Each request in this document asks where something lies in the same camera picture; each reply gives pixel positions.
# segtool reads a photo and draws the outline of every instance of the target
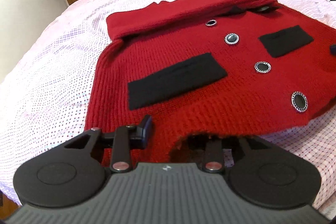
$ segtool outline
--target red sweater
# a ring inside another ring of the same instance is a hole
[[[233,7],[265,5],[279,9],[223,16]],[[207,27],[211,19],[217,24]],[[272,57],[259,37],[296,25],[314,41]],[[190,134],[261,135],[303,126],[336,96],[336,58],[329,52],[336,30],[276,0],[163,1],[111,14],[107,26],[113,42],[97,63],[85,128],[112,132],[152,115],[155,131],[148,148],[133,153],[135,160],[168,161],[169,152]],[[239,36],[238,44],[224,42],[229,33]],[[128,83],[207,52],[227,77],[169,100],[129,109]],[[271,71],[257,73],[258,61],[270,63]],[[292,106],[295,91],[307,97],[308,109],[303,113]]]

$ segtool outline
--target pink bedsheet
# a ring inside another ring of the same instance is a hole
[[[106,17],[160,1],[79,0],[45,29],[7,75],[0,85],[0,190],[9,198],[19,203],[12,178],[23,162],[83,131],[95,65],[111,43]],[[336,8],[328,0],[278,1],[336,27]],[[336,191],[335,134],[334,107],[303,128],[265,136],[319,169],[316,208]]]

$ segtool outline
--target wooden floor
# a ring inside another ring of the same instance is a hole
[[[17,204],[8,199],[4,194],[0,192],[2,196],[2,203],[1,203],[1,196],[0,196],[0,219],[3,220],[9,217],[12,213],[17,210]]]

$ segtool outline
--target gray ribbed panel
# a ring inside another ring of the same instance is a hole
[[[140,163],[113,175],[91,200],[58,210],[23,206],[8,224],[327,224],[310,206],[289,211],[259,208],[241,199],[220,175],[196,164]]]

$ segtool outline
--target white wall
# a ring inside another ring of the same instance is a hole
[[[0,0],[0,83],[66,8],[64,0]]]

